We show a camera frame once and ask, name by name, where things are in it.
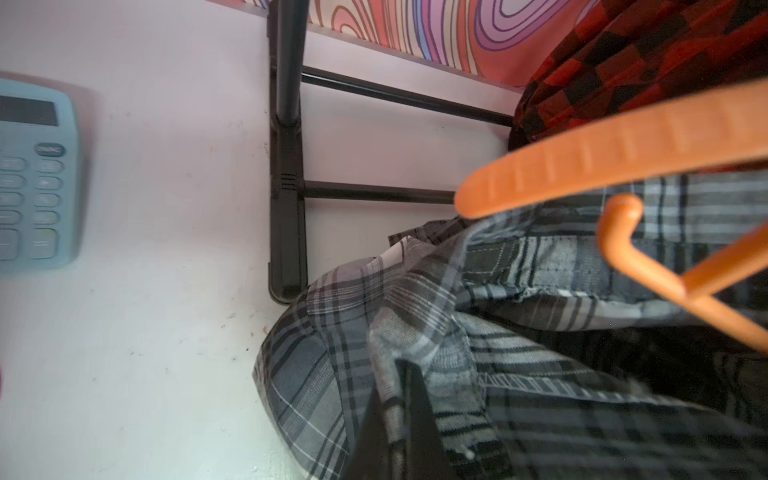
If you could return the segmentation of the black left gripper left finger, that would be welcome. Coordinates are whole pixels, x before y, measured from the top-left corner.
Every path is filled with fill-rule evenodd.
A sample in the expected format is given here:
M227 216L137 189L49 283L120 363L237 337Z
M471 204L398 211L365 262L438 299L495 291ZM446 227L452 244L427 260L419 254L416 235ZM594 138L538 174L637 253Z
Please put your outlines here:
M383 407L373 388L353 452L345 464L342 479L390 480L390 447L383 419Z

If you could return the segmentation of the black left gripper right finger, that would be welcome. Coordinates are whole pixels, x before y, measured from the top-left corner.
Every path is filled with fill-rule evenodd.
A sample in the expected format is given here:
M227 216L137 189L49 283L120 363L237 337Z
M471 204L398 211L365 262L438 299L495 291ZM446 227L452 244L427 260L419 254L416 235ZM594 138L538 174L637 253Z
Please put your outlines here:
M418 365L396 362L405 403L405 478L457 479L443 447L427 386Z

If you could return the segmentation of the orange hanger with grey shirt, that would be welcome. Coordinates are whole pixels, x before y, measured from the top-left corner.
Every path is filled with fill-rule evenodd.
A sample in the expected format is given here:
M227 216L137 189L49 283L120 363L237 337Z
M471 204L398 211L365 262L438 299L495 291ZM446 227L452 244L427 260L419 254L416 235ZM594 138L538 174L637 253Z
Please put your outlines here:
M454 196L457 213L481 218L628 183L760 159L767 154L767 82L709 90L591 123L512 152L472 173ZM610 199L598 248L616 270L754 351L767 331L715 293L767 267L767 227L742 236L682 275L631 244L643 216L634 194Z

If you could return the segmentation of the grey plaid long-sleeve shirt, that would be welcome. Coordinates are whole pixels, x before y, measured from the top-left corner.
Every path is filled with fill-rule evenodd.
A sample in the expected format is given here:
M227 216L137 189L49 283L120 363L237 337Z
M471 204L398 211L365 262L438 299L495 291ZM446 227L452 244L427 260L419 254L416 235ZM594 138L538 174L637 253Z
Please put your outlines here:
M767 174L635 181L390 237L301 293L254 381L311 479L338 479L376 388L405 476L396 362L424 376L461 479L763 479L767 360L611 268L607 202L638 196L633 245L684 272L767 219Z

